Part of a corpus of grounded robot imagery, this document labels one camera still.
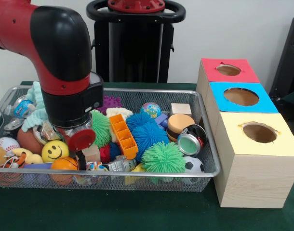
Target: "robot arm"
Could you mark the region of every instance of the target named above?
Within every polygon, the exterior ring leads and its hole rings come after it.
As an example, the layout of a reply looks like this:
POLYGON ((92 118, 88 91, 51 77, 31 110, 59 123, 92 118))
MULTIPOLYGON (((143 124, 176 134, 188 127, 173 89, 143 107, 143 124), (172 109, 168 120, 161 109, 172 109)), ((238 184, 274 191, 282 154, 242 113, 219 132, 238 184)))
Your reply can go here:
POLYGON ((0 0, 0 48, 29 58, 39 77, 49 121, 73 151, 89 147, 94 107, 102 105, 103 81, 91 84, 87 26, 74 10, 0 0))

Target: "white wall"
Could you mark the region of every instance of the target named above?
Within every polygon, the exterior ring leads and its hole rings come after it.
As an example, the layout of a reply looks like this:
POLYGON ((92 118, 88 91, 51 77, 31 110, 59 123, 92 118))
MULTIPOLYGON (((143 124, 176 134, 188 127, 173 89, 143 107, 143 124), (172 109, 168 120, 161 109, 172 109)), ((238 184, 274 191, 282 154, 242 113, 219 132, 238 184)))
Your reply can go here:
MULTIPOLYGON (((36 5, 66 6, 85 20, 91 40, 93 21, 85 13, 91 0, 32 0, 36 5)), ((169 82, 196 83, 199 61, 206 58, 246 58, 263 86, 270 90, 294 17, 294 0, 175 0, 187 10, 175 24, 169 82)), ((25 57, 0 50, 0 98, 22 80, 37 80, 25 57)))

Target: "black cart handle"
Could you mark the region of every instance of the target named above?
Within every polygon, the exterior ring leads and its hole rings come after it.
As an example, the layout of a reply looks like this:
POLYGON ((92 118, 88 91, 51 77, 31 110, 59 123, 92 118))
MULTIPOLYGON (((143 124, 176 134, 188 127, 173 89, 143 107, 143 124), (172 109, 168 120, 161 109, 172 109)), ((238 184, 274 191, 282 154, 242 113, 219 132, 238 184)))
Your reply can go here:
POLYGON ((179 23, 186 17, 185 8, 177 2, 165 1, 165 8, 173 13, 120 13, 117 11, 99 11, 107 7, 107 0, 95 0, 87 5, 87 16, 95 21, 106 21, 110 23, 122 22, 147 22, 147 23, 179 23))

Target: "orange plastic block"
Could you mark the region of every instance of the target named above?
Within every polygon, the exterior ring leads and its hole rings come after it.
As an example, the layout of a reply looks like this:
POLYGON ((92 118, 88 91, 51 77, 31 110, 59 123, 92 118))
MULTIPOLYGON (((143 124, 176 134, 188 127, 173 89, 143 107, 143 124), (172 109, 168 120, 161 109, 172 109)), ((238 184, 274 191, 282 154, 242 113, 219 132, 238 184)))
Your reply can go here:
POLYGON ((123 155, 132 160, 138 153, 136 142, 126 124, 122 115, 118 114, 109 118, 113 131, 116 134, 123 155))

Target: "red box top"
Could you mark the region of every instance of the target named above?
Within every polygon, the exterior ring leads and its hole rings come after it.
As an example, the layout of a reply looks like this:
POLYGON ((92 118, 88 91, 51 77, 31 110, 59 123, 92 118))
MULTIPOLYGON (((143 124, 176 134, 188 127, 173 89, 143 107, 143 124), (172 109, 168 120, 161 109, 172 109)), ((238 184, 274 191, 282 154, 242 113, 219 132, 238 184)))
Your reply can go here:
POLYGON ((259 83, 246 59, 202 59, 209 82, 259 83))

